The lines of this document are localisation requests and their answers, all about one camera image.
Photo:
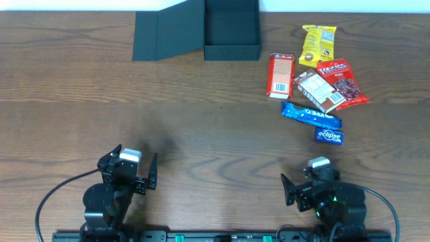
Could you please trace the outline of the brown carton with barcode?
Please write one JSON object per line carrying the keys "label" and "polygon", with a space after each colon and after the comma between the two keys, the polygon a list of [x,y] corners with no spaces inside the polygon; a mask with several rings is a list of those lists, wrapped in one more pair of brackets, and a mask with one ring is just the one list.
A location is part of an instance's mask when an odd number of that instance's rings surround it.
{"label": "brown carton with barcode", "polygon": [[314,69],[309,69],[294,78],[298,89],[324,114],[328,114],[346,98],[325,81]]}

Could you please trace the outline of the red Reeses candy bag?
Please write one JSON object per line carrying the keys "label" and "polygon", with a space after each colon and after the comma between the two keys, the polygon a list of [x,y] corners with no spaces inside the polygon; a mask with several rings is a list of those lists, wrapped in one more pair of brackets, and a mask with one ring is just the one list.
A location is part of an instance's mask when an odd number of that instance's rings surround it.
{"label": "red Reeses candy bag", "polygon": [[338,58],[318,63],[316,70],[345,98],[345,101],[337,106],[336,110],[370,102],[359,89],[351,65],[346,59]]}

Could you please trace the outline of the orange carton with barcode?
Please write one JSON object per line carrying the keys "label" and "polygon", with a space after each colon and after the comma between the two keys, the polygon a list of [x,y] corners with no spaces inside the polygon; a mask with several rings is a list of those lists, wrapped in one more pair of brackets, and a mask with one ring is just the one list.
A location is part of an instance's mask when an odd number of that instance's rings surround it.
{"label": "orange carton with barcode", "polygon": [[293,94],[295,57],[274,52],[269,56],[266,94],[271,98],[289,99]]}

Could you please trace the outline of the yellow snack bag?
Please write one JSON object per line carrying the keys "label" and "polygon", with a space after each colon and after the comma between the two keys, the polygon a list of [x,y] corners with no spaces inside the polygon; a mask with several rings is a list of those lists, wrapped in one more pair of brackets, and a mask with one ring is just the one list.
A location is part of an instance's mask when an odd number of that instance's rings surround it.
{"label": "yellow snack bag", "polygon": [[318,63],[334,59],[336,26],[304,25],[306,31],[302,53],[298,62],[316,68]]}

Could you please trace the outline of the dark green hinged box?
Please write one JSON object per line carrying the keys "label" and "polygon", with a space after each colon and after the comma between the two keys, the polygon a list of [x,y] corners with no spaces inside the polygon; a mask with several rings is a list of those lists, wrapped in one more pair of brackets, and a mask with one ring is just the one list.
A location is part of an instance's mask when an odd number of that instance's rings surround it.
{"label": "dark green hinged box", "polygon": [[257,61],[259,0],[187,0],[136,12],[132,60],[159,61],[203,49],[206,61]]}

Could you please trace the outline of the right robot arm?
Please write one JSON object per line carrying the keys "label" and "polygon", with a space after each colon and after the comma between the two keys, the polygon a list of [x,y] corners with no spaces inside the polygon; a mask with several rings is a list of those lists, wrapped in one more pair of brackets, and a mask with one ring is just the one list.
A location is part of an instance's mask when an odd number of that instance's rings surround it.
{"label": "right robot arm", "polygon": [[343,185],[340,172],[329,163],[309,166],[304,172],[311,180],[295,185],[281,174],[286,204],[297,204],[300,212],[315,211],[321,224],[310,241],[360,241],[365,239],[367,208],[364,191]]}

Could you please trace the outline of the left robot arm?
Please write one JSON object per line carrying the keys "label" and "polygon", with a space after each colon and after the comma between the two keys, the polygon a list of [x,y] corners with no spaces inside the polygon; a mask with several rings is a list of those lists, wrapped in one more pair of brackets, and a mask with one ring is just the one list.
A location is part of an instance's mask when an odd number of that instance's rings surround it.
{"label": "left robot arm", "polygon": [[83,196],[87,228],[95,233],[119,231],[134,194],[144,195],[157,186],[155,154],[148,175],[137,176],[142,153],[121,145],[101,157],[97,163],[102,182],[87,189]]}

